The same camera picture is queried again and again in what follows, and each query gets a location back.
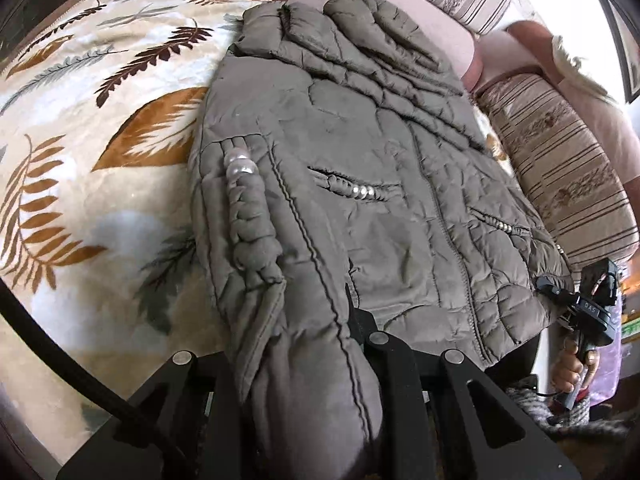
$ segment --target human hand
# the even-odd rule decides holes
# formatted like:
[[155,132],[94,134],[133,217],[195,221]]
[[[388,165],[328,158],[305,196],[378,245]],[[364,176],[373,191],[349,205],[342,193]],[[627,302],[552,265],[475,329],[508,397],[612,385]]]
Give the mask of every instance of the human hand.
[[[551,368],[551,384],[558,392],[570,394],[578,380],[580,380],[584,365],[576,357],[577,352],[577,343],[571,338],[565,339],[564,349],[560,351],[555,364]],[[585,362],[587,375],[582,382],[581,390],[589,386],[599,364],[600,353],[597,350],[588,351]]]

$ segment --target blanket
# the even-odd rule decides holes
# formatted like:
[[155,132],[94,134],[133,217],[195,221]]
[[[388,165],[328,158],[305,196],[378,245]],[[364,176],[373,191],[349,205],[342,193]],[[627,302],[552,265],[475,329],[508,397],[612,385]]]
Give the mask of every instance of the blanket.
[[196,250],[276,478],[372,471],[382,407],[350,304],[485,368],[558,315],[538,276],[572,286],[446,56],[386,1],[245,12],[194,134]]
[[[80,0],[0,75],[0,276],[128,397],[172,353],[221,349],[186,161],[218,63],[262,0]],[[65,462],[106,414],[0,319],[0,381]]]

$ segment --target sofa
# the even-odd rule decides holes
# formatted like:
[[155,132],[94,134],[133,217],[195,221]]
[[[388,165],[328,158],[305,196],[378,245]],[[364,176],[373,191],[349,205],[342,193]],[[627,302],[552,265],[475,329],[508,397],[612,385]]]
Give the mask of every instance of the sofa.
[[[290,1],[322,9],[328,0]],[[554,59],[554,37],[543,25],[491,30],[465,19],[463,10],[474,7],[495,27],[509,0],[461,1],[455,9],[447,0],[389,1],[447,54],[574,278],[603,257],[624,264],[639,245],[640,140],[622,111],[568,74],[557,48]]]

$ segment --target white pearl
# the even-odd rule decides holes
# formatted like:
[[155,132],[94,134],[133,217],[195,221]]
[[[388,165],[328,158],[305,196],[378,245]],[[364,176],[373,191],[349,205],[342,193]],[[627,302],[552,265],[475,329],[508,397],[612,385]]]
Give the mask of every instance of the white pearl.
[[231,148],[225,154],[225,168],[228,168],[233,161],[240,160],[242,158],[251,159],[247,150],[243,150],[242,148]]
[[250,158],[238,158],[226,168],[226,180],[231,184],[243,173],[257,174],[258,166]]

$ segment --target silver screw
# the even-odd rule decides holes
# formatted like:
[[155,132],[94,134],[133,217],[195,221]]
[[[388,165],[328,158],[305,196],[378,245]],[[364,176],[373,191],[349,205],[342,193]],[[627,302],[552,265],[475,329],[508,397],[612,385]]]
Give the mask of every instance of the silver screw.
[[186,350],[180,350],[174,354],[174,358],[172,361],[178,366],[182,366],[191,361],[191,352],[187,352]]
[[389,336],[384,332],[374,332],[369,336],[369,341],[374,345],[385,345],[389,342]]
[[444,358],[452,365],[459,365],[465,360],[465,355],[460,350],[447,350]]

